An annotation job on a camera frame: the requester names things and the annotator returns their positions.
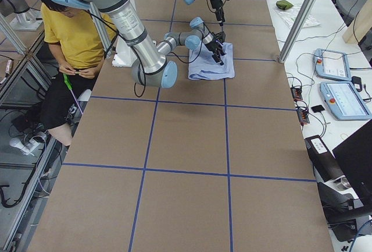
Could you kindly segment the black monitor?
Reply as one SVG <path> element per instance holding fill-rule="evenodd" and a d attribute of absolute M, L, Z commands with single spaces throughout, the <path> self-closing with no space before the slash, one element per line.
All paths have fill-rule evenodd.
<path fill-rule="evenodd" d="M 333 149 L 334 157 L 364 205 L 371 204 L 371 121 Z"/>

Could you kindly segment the orange circuit board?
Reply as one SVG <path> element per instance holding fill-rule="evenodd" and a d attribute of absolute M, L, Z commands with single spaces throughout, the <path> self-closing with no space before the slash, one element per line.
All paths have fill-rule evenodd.
<path fill-rule="evenodd" d="M 297 107 L 296 112 L 298 115 L 299 123 L 303 125 L 307 125 L 310 123 L 309 120 L 309 110 L 305 107 Z"/>
<path fill-rule="evenodd" d="M 303 100 L 302 89 L 300 87 L 291 87 L 290 90 L 294 101 Z"/>

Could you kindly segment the aluminium frame post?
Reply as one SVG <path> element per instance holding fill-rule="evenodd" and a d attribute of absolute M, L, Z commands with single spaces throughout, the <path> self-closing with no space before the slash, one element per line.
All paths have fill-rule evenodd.
<path fill-rule="evenodd" d="M 299 13 L 295 19 L 294 25 L 292 26 L 288 34 L 288 37 L 285 40 L 284 46 L 280 52 L 280 55 L 278 57 L 279 63 L 285 63 L 315 1 L 316 0 L 304 0 L 303 1 L 301 8 L 299 10 Z"/>

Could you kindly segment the black device with label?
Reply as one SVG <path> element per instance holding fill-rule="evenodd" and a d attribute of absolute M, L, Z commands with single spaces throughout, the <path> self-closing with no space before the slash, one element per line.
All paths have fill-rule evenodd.
<path fill-rule="evenodd" d="M 309 159 L 326 182 L 342 177 L 343 171 L 319 135 L 304 139 Z"/>

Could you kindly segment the green folded cloth pouch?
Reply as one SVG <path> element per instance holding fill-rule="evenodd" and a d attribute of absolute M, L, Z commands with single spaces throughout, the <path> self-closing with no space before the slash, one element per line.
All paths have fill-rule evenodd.
<path fill-rule="evenodd" d="M 287 0 L 279 0 L 276 2 L 276 7 L 279 8 L 279 10 L 288 10 L 291 9 L 294 5 Z"/>

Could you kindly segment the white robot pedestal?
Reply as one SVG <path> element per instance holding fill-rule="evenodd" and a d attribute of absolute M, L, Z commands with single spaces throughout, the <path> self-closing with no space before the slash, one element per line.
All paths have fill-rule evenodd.
<path fill-rule="evenodd" d="M 118 38 L 112 65 L 114 67 L 131 67 L 136 60 L 137 56 L 133 49 L 122 38 Z"/>

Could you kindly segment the orange circuit board far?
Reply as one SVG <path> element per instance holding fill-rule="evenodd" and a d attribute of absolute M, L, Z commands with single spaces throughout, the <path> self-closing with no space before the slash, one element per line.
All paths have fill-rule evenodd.
<path fill-rule="evenodd" d="M 294 101 L 303 100 L 302 89 L 300 87 L 291 87 L 290 90 Z"/>

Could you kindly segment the orange circuit board near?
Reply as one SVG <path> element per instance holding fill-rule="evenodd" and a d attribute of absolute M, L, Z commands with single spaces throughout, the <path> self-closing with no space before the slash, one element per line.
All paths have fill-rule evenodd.
<path fill-rule="evenodd" d="M 307 125 L 310 123 L 309 120 L 309 110 L 305 107 L 297 107 L 296 112 L 298 115 L 299 123 L 303 125 Z"/>

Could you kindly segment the near blue teach pendant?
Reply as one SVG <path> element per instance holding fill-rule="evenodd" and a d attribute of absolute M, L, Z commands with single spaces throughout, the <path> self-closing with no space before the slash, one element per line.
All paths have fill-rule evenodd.
<path fill-rule="evenodd" d="M 338 120 L 370 120 L 371 112 L 350 81 L 324 81 L 320 93 Z"/>

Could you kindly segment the blue teach pendant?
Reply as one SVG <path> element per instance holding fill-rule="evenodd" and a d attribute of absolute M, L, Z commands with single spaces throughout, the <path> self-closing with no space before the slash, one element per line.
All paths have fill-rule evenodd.
<path fill-rule="evenodd" d="M 351 81 L 348 55 L 344 52 L 318 48 L 313 63 L 318 77 L 336 81 Z"/>
<path fill-rule="evenodd" d="M 371 112 L 350 81 L 324 81 L 320 93 L 338 120 L 370 120 Z"/>

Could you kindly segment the far blue teach pendant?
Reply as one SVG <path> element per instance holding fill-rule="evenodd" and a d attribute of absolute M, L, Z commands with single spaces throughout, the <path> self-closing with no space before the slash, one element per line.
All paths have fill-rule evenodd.
<path fill-rule="evenodd" d="M 348 55 L 344 52 L 318 48 L 313 63 L 318 77 L 336 81 L 351 81 Z"/>

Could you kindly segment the person in yellow shirt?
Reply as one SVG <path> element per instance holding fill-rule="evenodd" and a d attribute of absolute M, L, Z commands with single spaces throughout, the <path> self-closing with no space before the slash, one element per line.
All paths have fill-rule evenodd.
<path fill-rule="evenodd" d="M 41 0 L 44 41 L 59 65 L 41 107 L 44 128 L 64 146 L 72 142 L 66 122 L 74 99 L 94 88 L 104 63 L 104 47 L 92 17 L 82 9 Z"/>

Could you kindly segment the blue striped dress shirt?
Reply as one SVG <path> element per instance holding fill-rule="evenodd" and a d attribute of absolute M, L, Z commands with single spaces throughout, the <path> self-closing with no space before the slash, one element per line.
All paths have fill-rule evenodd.
<path fill-rule="evenodd" d="M 219 64 L 212 58 L 212 53 L 207 50 L 205 45 L 202 48 L 189 50 L 188 78 L 191 80 L 220 80 L 234 78 L 233 45 L 229 42 L 223 43 L 223 51 L 226 53 L 221 56 L 223 64 Z"/>

